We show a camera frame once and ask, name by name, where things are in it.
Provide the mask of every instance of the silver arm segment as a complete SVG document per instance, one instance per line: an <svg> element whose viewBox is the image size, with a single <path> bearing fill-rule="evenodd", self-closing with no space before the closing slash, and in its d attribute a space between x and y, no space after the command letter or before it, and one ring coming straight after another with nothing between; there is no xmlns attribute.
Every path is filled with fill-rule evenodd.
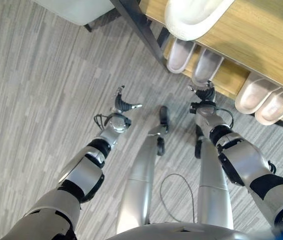
<svg viewBox="0 0 283 240"><path fill-rule="evenodd" d="M122 88L100 133L64 167L56 188L42 196L2 240L76 239L80 204L91 200L102 185L105 159L131 124L122 112L142 106L122 101Z"/></svg>
<svg viewBox="0 0 283 240"><path fill-rule="evenodd" d="M204 136L212 141L231 182L245 186L272 225L283 224L283 177L274 175L261 151L233 132L216 114L213 102L192 103L190 112Z"/></svg>

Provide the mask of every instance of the white slipper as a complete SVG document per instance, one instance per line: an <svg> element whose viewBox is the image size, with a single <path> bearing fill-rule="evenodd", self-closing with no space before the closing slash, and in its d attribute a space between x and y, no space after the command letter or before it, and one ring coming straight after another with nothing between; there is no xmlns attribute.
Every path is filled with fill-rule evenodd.
<svg viewBox="0 0 283 240"><path fill-rule="evenodd" d="M212 28L234 0L169 0L165 25L176 38L195 40Z"/></svg>
<svg viewBox="0 0 283 240"><path fill-rule="evenodd" d="M208 81L213 81L217 70L220 68L224 57L202 47L197 65L192 74L192 82L197 87L205 87Z"/></svg>
<svg viewBox="0 0 283 240"><path fill-rule="evenodd" d="M235 107L242 114L252 114L278 89L279 86L251 72L236 97Z"/></svg>
<svg viewBox="0 0 283 240"><path fill-rule="evenodd" d="M175 38L166 64L168 70L174 74L184 71L193 55L195 45L193 41Z"/></svg>
<svg viewBox="0 0 283 240"><path fill-rule="evenodd" d="M272 125L283 117L283 89L271 93L255 112L255 118L263 125Z"/></svg>

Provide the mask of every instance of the gray striped carpet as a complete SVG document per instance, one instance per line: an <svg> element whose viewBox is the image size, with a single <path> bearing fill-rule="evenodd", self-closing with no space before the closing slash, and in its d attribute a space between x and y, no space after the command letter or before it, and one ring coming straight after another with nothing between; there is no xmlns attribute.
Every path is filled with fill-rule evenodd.
<svg viewBox="0 0 283 240"><path fill-rule="evenodd" d="M167 73L122 17L110 18L96 20L89 33L29 0L0 0L0 237L55 186L63 166L98 133L93 116L108 113L123 84L124 99L144 107L127 113L132 126L106 160L102 188L82 205L78 239L115 234L125 180L147 131L158 123L160 105L170 109L171 131L166 154L156 162L150 221L172 221L159 196L169 173L185 176L197 198L190 79ZM152 28L156 34L161 29ZM283 176L283 128L238 113L224 96L217 95L217 103L234 113L234 130L260 147ZM176 218L191 221L191 197L182 180L170 178L163 190ZM269 227L245 188L229 184L229 191L235 229Z"/></svg>

